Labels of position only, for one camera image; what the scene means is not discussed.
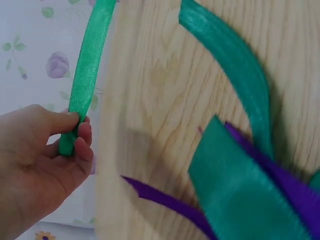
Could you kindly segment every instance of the satin ribbon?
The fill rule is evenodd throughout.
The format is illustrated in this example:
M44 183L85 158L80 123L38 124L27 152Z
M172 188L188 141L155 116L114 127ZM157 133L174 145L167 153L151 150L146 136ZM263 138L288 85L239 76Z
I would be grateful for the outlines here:
M182 0L179 22L219 62L248 114L254 143L273 157L268 86L250 49L228 25L193 0ZM312 209L318 204L310 208L304 204L306 200L318 202L318 196L270 164L270 158L255 151L245 154L218 122L213 118L209 123L189 168L197 197L218 239L310 239L304 224L316 236L318 219ZM231 126L226 127L235 134ZM255 155L262 160L253 163Z
M84 121L92 101L100 59L115 5L116 0L97 0L86 26L68 108L69 112L79 113L78 125ZM70 156L72 154L78 136L78 125L72 132L61 135L59 142L61 155Z
M312 239L320 239L318 227L320 226L320 196L306 184L296 179L288 171L272 162L266 155L246 140L230 123L226 123L225 128L243 150L251 156L263 170L265 170L268 176L282 190L287 200L295 208L297 214L301 217L306 228L309 230ZM140 198L156 202L176 211L193 222L209 239L218 239L212 231L208 230L209 223L204 223L206 220L204 219L203 213L138 180L129 177L123 178L133 186Z
M223 20L194 0L182 0L179 23L218 61L248 115L254 144L273 158L268 84L252 51Z

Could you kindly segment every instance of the green leaf print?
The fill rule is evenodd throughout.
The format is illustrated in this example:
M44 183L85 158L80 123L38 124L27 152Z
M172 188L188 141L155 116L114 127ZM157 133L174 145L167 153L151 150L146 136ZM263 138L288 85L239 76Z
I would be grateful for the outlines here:
M43 7L42 10L42 16L44 16L46 19L51 19L54 16L55 10L53 7Z
M13 45L14 46L17 45L19 43L19 40L20 40L20 35L18 34L13 41Z
M92 96L92 101L91 101L90 109L91 109L92 111L95 111L95 110L97 109L97 107L98 107L98 97L97 97L96 94L94 94L94 95Z
M82 224L82 221L80 221L80 220L78 220L78 219L75 219L75 220L73 220L73 223L75 223L75 224Z
M27 73L27 71L22 66L18 66L18 71L19 71L20 75Z
M8 72L10 70L11 67L11 59L8 60L8 62L5 65L5 70Z
M71 5L75 5L77 4L78 2L80 2L81 0L68 0L68 2L71 4Z
M2 45L2 49L6 52L11 50L11 43L10 42L6 42L5 44Z
M61 96L61 98L62 98L63 100L69 100L69 99L70 99L69 94L66 93L65 91L59 91L59 94L60 94L60 96Z
M44 108L53 112L55 110L55 105L53 105L52 103L49 103L49 104L45 105Z
M26 48L26 45L24 45L23 43L18 43L14 45L14 49L18 51L23 51L25 48Z
M64 75L64 78L70 78L71 77L71 72L67 71Z

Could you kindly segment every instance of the finger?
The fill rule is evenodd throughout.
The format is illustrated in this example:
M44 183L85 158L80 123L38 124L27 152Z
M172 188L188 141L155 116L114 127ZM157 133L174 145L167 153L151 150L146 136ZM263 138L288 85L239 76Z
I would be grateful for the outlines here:
M74 143L76 165L68 170L76 188L90 175L94 153L85 140L78 137Z
M92 143L92 129L88 122L80 123L78 127L78 136L83 138L87 145L91 146Z
M66 196L69 196L84 180L89 176L93 152L84 139L78 137L74 143L75 155L73 157L58 156L44 165L39 161L39 165L46 172L53 175L63 185Z
M91 125L88 122L83 122L79 125L78 136L83 138L87 145L91 146L92 131ZM59 156L59 142L60 139L56 140L54 143L46 145L42 151L42 155L50 159Z
M83 122L90 123L90 121L91 121L90 117L89 116L85 116Z

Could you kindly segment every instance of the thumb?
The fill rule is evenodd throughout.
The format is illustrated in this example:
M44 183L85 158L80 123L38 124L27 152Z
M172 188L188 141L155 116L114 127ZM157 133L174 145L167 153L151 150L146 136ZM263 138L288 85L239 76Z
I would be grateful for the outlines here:
M40 105L27 106L19 113L31 126L38 125L38 129L45 129L50 135L68 133L79 121L79 115L76 112L53 112Z
M77 112L47 111L46 117L51 135L71 132L79 122L79 114Z

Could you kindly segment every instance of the yellow flower print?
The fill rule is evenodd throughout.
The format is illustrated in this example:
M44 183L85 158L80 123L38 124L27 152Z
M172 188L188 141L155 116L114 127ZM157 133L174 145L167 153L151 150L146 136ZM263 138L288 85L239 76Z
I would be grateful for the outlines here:
M56 237L51 235L51 232L40 231L38 233L35 233L34 240L56 240Z

